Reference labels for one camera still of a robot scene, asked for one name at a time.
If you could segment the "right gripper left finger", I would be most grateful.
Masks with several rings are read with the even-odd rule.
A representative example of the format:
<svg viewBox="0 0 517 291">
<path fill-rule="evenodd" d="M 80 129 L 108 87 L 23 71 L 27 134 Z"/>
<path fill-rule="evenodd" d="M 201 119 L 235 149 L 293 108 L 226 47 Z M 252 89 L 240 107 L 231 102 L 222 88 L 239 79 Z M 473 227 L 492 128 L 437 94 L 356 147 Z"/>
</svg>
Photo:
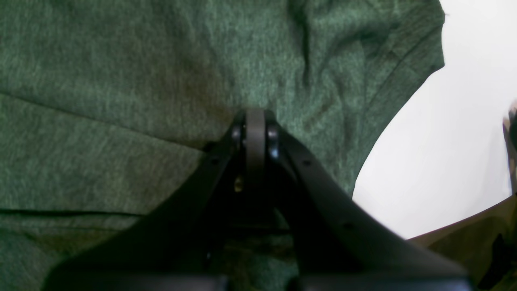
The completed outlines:
<svg viewBox="0 0 517 291">
<path fill-rule="evenodd" d="M 45 291 L 229 291 L 211 267 L 228 227 L 264 205 L 266 112 L 237 114 L 187 181 L 128 230 L 57 266 Z"/>
</svg>

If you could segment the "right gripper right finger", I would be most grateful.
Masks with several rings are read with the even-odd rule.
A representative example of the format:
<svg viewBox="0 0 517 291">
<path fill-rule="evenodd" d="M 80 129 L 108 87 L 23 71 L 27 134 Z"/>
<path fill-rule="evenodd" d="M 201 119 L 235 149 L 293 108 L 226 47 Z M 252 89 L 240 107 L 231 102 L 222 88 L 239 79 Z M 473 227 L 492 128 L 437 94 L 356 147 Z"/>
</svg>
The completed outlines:
<svg viewBox="0 0 517 291">
<path fill-rule="evenodd" d="M 362 210 L 317 158 L 265 112 L 267 175 L 299 274 L 290 291 L 471 291 L 458 264 L 402 239 Z"/>
</svg>

